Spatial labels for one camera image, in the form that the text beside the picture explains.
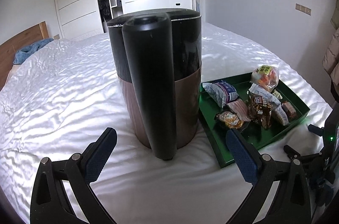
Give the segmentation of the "blue silver snack packet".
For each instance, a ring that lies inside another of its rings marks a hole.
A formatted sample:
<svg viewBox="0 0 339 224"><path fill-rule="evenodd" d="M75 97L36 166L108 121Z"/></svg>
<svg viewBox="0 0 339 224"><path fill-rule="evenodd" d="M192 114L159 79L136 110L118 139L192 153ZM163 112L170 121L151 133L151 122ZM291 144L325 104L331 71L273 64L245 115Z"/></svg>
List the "blue silver snack packet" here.
<svg viewBox="0 0 339 224"><path fill-rule="evenodd" d="M237 90L223 80L202 83L203 89L212 97L219 107L225 107L228 103L235 101L239 95Z"/></svg>

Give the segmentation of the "dried fruit clear bag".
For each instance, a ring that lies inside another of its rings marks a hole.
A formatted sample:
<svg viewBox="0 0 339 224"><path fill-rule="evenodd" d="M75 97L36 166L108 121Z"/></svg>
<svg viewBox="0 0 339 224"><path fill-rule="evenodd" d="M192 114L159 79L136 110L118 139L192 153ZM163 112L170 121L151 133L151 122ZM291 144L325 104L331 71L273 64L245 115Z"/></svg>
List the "dried fruit clear bag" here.
<svg viewBox="0 0 339 224"><path fill-rule="evenodd" d="M270 65L262 65L252 72L250 81L272 92L279 83L279 70Z"/></svg>

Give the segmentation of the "Danisa butter cookies packet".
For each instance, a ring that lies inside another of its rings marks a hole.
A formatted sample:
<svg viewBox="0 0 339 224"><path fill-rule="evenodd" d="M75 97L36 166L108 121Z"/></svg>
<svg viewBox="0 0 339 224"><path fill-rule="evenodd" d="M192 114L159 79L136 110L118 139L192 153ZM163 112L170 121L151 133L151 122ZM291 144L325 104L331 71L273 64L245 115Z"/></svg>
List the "Danisa butter cookies packet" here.
<svg viewBox="0 0 339 224"><path fill-rule="evenodd" d="M244 121L231 111L223 111L215 115L215 120L224 123L228 128L239 129L244 124Z"/></svg>

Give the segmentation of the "orange wafer bar packet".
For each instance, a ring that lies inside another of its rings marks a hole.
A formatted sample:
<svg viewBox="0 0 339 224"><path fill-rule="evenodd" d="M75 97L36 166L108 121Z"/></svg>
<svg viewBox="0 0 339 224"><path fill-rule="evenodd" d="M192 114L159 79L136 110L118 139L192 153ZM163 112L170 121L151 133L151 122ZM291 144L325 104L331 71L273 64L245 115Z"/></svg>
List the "orange wafer bar packet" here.
<svg viewBox="0 0 339 224"><path fill-rule="evenodd" d="M295 119L298 116L296 109L289 101L285 101L282 103L282 109L287 114L289 119Z"/></svg>

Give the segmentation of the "bronze black kettle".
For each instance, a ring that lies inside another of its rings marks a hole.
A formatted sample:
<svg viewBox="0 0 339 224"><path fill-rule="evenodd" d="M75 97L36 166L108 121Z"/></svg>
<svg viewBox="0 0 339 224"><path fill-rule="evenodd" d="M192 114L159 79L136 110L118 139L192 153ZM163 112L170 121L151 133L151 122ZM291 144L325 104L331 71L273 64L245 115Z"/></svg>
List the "bronze black kettle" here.
<svg viewBox="0 0 339 224"><path fill-rule="evenodd" d="M135 135L157 158L172 160L198 127L200 13L144 10L115 17L107 27Z"/></svg>

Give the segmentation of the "brown oat snack bag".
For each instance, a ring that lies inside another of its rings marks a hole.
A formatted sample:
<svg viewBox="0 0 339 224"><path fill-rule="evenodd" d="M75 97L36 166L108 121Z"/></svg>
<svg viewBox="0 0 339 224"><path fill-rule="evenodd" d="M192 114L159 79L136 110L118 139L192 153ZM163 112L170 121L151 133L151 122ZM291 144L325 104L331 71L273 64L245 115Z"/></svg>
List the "brown oat snack bag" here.
<svg viewBox="0 0 339 224"><path fill-rule="evenodd" d="M248 94L248 112L251 120L260 124L265 130L271 127L272 105L261 95Z"/></svg>

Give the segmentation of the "wooden headboard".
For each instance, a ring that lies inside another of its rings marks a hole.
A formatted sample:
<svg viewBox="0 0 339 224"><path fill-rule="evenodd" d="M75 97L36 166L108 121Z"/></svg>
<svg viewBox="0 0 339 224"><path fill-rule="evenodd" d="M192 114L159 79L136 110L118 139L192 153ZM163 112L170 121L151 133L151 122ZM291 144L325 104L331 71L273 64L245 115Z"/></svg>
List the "wooden headboard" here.
<svg viewBox="0 0 339 224"><path fill-rule="evenodd" d="M11 39L1 44L1 53L0 53L1 89L3 89L3 86L6 83L7 76L10 70L12 69L16 51L23 48L24 46L33 44L38 40L42 40L48 37L49 33L47 29L47 24L45 21L43 21L35 26L30 27L29 29L24 30L23 32L15 35Z"/></svg>

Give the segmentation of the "pink striped snack packet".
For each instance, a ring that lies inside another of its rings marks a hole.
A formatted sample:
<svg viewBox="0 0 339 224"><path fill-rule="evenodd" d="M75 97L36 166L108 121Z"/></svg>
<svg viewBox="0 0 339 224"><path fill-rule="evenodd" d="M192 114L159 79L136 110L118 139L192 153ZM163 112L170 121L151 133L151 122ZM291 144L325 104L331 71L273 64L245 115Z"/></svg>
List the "pink striped snack packet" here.
<svg viewBox="0 0 339 224"><path fill-rule="evenodd" d="M227 104L228 108L234 112L241 121L250 122L248 107L242 99L237 99Z"/></svg>

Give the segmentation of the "beige small snack packet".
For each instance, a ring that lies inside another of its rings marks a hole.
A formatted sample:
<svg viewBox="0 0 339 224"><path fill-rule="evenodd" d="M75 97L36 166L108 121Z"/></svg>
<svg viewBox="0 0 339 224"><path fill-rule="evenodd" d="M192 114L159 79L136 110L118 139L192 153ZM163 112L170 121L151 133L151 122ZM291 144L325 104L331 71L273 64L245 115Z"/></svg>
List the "beige small snack packet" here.
<svg viewBox="0 0 339 224"><path fill-rule="evenodd" d="M282 100L283 99L281 93L278 92L277 90L273 90L272 95L275 96L278 100Z"/></svg>

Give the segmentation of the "beige down jacket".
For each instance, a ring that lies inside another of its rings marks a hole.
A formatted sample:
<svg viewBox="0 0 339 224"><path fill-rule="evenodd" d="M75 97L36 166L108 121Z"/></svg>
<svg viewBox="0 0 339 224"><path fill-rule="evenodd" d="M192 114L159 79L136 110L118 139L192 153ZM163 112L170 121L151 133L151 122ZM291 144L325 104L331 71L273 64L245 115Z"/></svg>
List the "beige down jacket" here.
<svg viewBox="0 0 339 224"><path fill-rule="evenodd" d="M328 48L322 60L322 66L330 77L330 92L334 100L338 103L338 60L339 60L339 42L338 42L338 5L336 6L331 24L336 28L329 42Z"/></svg>

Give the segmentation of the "white blue newsprint packet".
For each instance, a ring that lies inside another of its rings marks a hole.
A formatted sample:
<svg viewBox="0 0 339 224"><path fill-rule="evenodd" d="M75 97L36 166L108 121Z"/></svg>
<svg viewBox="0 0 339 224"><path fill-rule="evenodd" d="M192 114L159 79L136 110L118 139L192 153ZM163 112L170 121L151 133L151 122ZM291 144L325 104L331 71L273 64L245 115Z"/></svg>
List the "white blue newsprint packet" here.
<svg viewBox="0 0 339 224"><path fill-rule="evenodd" d="M278 100L270 92L266 91L255 83L252 83L252 85L250 86L248 93L250 92L253 94L261 95L262 97L267 99L267 101L272 105L271 117L276 118L283 126L287 126L289 124L288 116L282 109L282 104L280 100Z"/></svg>

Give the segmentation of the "gold wall switch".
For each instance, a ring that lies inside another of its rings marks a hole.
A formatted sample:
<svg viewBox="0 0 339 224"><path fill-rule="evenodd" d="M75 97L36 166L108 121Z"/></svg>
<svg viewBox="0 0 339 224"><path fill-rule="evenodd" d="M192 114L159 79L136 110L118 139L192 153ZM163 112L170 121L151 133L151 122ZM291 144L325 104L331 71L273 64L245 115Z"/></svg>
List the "gold wall switch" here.
<svg viewBox="0 0 339 224"><path fill-rule="evenodd" d="M311 15L311 9L306 7L306 6L303 6L301 4L296 3L295 4L295 9L300 11L300 12L303 12L303 13L305 13L307 15Z"/></svg>

